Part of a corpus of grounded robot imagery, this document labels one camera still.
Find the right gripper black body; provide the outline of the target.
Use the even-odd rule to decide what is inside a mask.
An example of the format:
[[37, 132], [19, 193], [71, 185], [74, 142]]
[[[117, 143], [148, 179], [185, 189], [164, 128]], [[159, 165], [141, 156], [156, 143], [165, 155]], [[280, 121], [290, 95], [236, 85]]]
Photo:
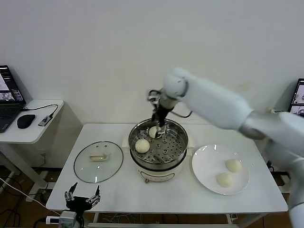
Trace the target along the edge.
[[168, 113], [170, 112], [170, 109], [167, 109], [163, 107], [161, 104], [159, 104], [155, 110], [157, 110], [157, 120], [159, 126], [165, 125], [165, 118], [167, 117]]

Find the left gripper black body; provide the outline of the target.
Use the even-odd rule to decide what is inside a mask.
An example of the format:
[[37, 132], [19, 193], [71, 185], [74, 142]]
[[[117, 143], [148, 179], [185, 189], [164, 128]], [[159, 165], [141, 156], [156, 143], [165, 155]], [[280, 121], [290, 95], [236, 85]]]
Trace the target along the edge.
[[87, 211], [93, 207], [89, 200], [87, 197], [75, 196], [66, 202], [66, 207], [70, 211]]

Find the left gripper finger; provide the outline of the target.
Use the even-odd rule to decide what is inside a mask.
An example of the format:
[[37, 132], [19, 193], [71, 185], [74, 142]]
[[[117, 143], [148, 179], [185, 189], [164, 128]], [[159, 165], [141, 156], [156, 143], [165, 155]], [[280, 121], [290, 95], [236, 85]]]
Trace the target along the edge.
[[94, 194], [94, 196], [92, 196], [91, 198], [87, 199], [86, 201], [88, 203], [90, 203], [91, 205], [96, 205], [100, 202], [101, 199], [101, 195], [100, 195], [100, 186], [97, 187], [96, 192]]
[[74, 191], [75, 191], [75, 189], [77, 187], [77, 184], [78, 183], [76, 182], [73, 186], [70, 187], [70, 189], [68, 191], [65, 191], [64, 196], [65, 196], [65, 200], [66, 201], [74, 200], [73, 193], [74, 193]]

